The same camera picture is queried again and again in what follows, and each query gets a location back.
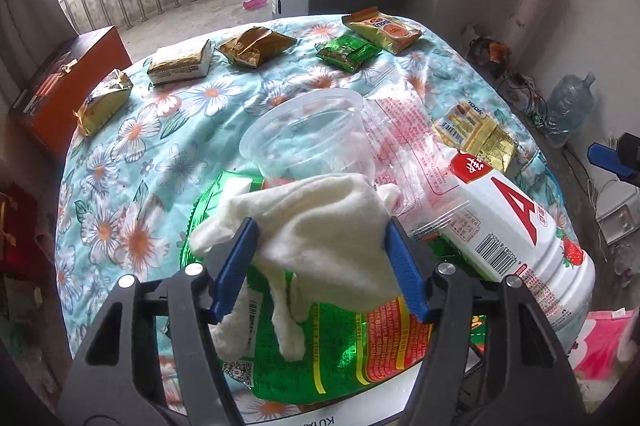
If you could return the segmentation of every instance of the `green snack bag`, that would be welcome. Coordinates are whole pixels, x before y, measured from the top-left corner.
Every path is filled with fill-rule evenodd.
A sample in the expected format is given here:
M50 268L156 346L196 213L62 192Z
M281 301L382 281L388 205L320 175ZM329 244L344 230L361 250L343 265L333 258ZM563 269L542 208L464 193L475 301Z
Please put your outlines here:
M348 72L355 72L360 65L382 51L375 45L348 34L334 38L317 50L318 58Z
M199 197L188 225L190 234L216 210L228 180L246 177L250 191L263 187L260 177L222 172ZM462 255L446 241L430 241L436 256L463 266ZM195 259L188 241L180 251L180 266ZM287 283L292 274L287 275ZM427 350L431 325L409 313L399 297L375 311L353 313L333 305L314 303L306 322L305 357L287 362L280 354L271 317L273 301L267 279L254 266L247 271L250 333L244 356L222 362L224 373L251 387L261 399L288 404L313 404L371 388L420 361ZM484 317L474 317L471 340L484 348Z
M249 191L260 190L262 188L262 183L264 183L264 179L258 175L245 175L230 171L222 171L216 180L213 181L211 186L209 186L204 193L198 197L198 200L193 205L191 217L189 218L189 224L187 226L186 238L180 249L180 267L184 267L191 262L197 262L197 259L191 253L191 247L189 247L189 235L204 219L210 217L218 207L220 196L222 195L222 191L224 190L227 181L231 178L238 177L246 178L251 182Z

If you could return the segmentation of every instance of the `white towel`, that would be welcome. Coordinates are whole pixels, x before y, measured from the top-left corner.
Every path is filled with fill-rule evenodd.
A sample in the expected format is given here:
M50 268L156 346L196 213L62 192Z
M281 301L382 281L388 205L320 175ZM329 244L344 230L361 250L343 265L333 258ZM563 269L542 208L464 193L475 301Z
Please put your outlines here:
M305 353L302 328L311 303L324 302L368 312L398 297L400 289L383 241L398 187L378 192L362 175L329 174L232 197L191 234L194 254L233 237L245 217L260 229L254 265L269 281L272 322L280 353L298 361ZM287 307L284 272L295 274ZM214 327L214 345L223 361L238 359L248 339L246 285L234 311Z

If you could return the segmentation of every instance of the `floral bedsheet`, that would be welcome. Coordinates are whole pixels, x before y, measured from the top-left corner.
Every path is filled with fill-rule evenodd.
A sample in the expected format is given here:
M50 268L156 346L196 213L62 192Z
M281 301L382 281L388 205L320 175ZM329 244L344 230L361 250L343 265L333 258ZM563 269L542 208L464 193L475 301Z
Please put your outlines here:
M72 354L121 275L135 273L145 281L179 268L192 204L221 170L257 173L238 153L242 134L256 118L312 89L342 87L365 95L390 68L394 74L382 81L415 89L434 119L466 99L492 114L518 143L512 180L575 239L561 193L530 133L433 32L423 28L423 37L398 56L383 51L348 75L315 57L315 44L348 31L338 15L282 18L265 26L298 43L257 70L230 66L215 52L207 77L161 88L150 88L150 58L139 61L127 70L134 88L126 105L94 137L74 136L60 186L55 256ZM218 45L248 27L208 36ZM180 409L171 350L161 333L159 348L168 403ZM264 403L239 384L234 390L247 422L300 411Z

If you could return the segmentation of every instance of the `blue plastic jug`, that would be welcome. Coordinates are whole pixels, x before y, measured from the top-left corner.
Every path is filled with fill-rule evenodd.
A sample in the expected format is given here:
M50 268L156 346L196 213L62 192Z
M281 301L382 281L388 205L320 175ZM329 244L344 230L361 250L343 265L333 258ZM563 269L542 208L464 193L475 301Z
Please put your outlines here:
M558 82L546 103L546 136L554 148L562 148L572 132L579 129L593 109L592 72L583 78L567 74Z

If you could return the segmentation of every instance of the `blue gripper pad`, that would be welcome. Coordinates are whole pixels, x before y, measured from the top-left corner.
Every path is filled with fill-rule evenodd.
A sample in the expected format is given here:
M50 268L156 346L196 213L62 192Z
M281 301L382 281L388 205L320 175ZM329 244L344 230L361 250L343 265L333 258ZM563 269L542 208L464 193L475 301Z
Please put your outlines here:
M431 311L426 301L424 280L394 221L386 225L385 250L409 312L421 323L428 323Z
M216 278L214 288L215 303L211 312L218 323L234 309L246 270L254 259L259 235L258 224L253 219L246 219L240 226L240 233L234 236L234 247Z
M625 166L620 162L618 153L613 148L593 143L587 151L587 159L594 166L620 175L620 177L631 177L636 173L635 170Z

